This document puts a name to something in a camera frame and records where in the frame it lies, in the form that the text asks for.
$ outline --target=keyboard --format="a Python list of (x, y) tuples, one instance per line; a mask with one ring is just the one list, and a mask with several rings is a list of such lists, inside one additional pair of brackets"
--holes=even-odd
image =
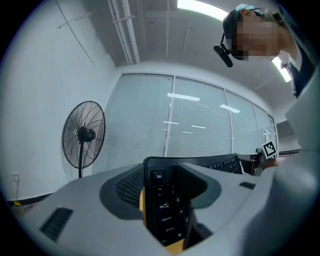
[(232, 174), (242, 174), (240, 161), (236, 158), (230, 158), (222, 161), (220, 161), (220, 159), (216, 160), (218, 161), (214, 161), (213, 159), (214, 162), (210, 164), (202, 164), (201, 166)]
[(146, 226), (164, 246), (186, 237), (190, 200), (177, 184), (177, 163), (242, 174), (237, 154), (195, 158), (148, 157), (144, 160)]

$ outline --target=white wall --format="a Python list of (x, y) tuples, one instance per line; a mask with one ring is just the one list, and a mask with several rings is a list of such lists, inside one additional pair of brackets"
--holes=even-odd
[[(90, 1), (88, 0), (57, 0), (57, 2), (67, 21), (72, 21), (73, 19), (89, 12), (89, 10), (87, 10), (84, 6), (84, 2), (86, 2), (87, 4), (90, 3)], [(108, 5), (108, 1), (106, 1), (106, 3), (103, 4), (102, 1), (99, 0), (98, 3), (101, 5), (102, 8), (105, 7), (105, 5)], [(83, 46), (85, 51), (90, 56), (92, 62), (96, 64), (99, 63), (101, 53), (103, 53), (105, 49), (102, 45), (102, 42), (98, 39), (97, 31), (92, 22), (92, 18), (98, 16), (100, 13), (97, 13), (97, 11), (95, 10), (93, 12), (95, 12), (93, 14), (94, 16), (88, 16), (87, 18), (79, 19), (77, 20), (77, 22), (70, 22), (69, 25), (72, 31), (75, 33), (78, 40), (81, 42), (81, 45)], [(105, 10), (105, 12), (107, 12), (108, 14), (110, 13), (109, 7), (107, 10)], [(67, 25), (63, 26), (62, 28), (65, 30), (69, 30)]]
[(247, 99), (253, 101), (258, 106), (266, 110), (273, 117), (273, 110), (268, 102), (262, 99), (256, 92), (248, 87), (233, 81), (225, 76), (202, 69), (195, 66), (175, 63), (171, 61), (145, 61), (140, 64), (126, 65), (117, 67), (113, 75), (113, 83), (117, 83), (122, 73), (164, 73), (171, 75), (180, 75), (190, 78), (203, 80), (205, 82), (216, 84), (220, 87), (229, 89)]
[(20, 175), (19, 199), (55, 192), (77, 177), (62, 152), (66, 118), (83, 101), (105, 109), (114, 89), (110, 56), (101, 52), (94, 66), (70, 28), (58, 28), (65, 22), (55, 1), (43, 2), (1, 65), (0, 177), (8, 200), (16, 199), (12, 173)]
[(295, 134), (279, 138), (279, 151), (300, 150), (298, 138)]

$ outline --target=fan grille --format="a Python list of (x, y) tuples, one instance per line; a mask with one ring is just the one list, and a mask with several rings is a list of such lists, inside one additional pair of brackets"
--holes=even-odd
[(82, 168), (86, 168), (97, 158), (105, 137), (105, 115), (100, 105), (94, 101), (85, 101), (76, 106), (65, 121), (62, 132), (62, 148), (68, 162), (79, 168), (80, 141), (78, 130), (81, 127), (92, 129), (95, 138), (84, 142)]

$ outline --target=fan motor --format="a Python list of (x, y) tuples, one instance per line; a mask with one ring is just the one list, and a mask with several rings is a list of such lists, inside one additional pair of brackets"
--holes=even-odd
[(96, 133), (94, 130), (87, 129), (84, 126), (80, 127), (77, 132), (78, 132), (78, 140), (81, 142), (91, 142), (96, 137)]

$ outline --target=standing fan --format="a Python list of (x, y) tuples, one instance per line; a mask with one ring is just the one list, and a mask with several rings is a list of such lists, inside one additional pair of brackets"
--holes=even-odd
[(85, 101), (76, 106), (65, 121), (62, 132), (62, 149), (68, 162), (78, 168), (91, 165), (99, 155), (105, 138), (105, 115), (100, 105)]

